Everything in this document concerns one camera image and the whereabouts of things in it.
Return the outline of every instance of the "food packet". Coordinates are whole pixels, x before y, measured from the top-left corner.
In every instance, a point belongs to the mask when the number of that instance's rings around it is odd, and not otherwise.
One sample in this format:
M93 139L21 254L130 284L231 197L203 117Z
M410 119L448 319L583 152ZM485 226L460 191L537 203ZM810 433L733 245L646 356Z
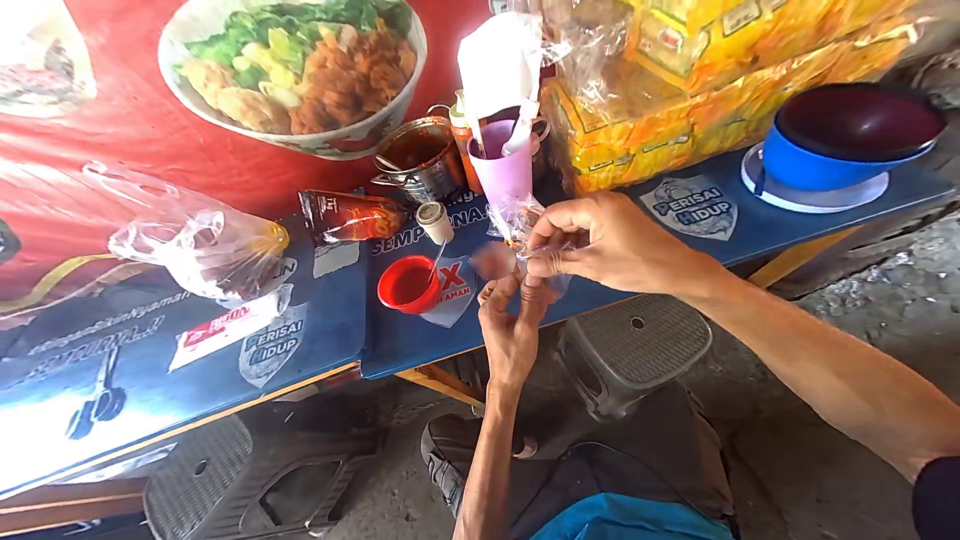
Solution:
M216 300L248 301L266 292L286 229L202 193L149 175L89 163L84 175L140 208L108 241L120 257L165 266L181 287Z
M403 205L385 197L307 189L300 192L300 205L316 247L389 238L407 219Z
M488 207L491 223L506 239L506 244L488 242L480 246L470 257L470 266L485 280L498 280L507 277L514 270L522 278L527 274L527 260L537 257L553 257L552 252L575 249L573 242L565 241L560 245L540 246L530 249L529 240L534 226L540 220L545 208L533 195L523 201L508 201L499 206ZM569 274L547 278L545 286L550 289L550 303L560 300L570 285Z

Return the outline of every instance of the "small white container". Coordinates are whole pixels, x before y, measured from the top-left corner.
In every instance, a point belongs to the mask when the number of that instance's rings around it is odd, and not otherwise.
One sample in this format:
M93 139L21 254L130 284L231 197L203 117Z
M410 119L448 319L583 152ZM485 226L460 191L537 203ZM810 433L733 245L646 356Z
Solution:
M434 201L420 205L417 209L417 223L438 246L453 239L453 224L446 217L443 203Z

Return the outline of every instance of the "hand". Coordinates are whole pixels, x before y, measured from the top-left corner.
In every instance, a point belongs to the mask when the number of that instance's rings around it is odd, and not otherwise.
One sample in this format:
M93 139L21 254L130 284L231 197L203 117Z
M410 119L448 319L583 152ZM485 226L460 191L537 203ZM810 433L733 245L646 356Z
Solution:
M701 295L730 274L714 258L694 251L648 217L629 197L609 191L563 201L546 209L530 247L556 245L572 233L588 232L588 245L547 250L531 258L534 276L576 274L633 292Z
M520 289L520 314L507 311L507 304ZM520 285L514 273L487 283L477 295L480 329L490 362L488 391L503 391L519 397L520 388L537 359L538 328L547 302L545 286L529 278Z

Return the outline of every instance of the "dark red bowl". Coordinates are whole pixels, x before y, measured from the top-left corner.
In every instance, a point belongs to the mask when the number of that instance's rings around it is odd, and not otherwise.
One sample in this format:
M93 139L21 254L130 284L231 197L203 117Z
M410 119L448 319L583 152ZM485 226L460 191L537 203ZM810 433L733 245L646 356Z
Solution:
M922 94L875 83L818 86L788 99L774 119L790 142L847 161L894 161L933 145L947 127Z

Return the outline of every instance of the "stainless steel pot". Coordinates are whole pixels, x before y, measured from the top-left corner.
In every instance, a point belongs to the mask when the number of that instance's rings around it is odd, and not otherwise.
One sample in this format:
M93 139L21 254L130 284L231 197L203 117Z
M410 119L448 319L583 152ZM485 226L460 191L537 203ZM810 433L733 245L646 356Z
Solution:
M374 160L380 174L371 182L399 187L415 203L448 200L467 185L450 121L442 116L403 124L380 141L376 154L400 170Z

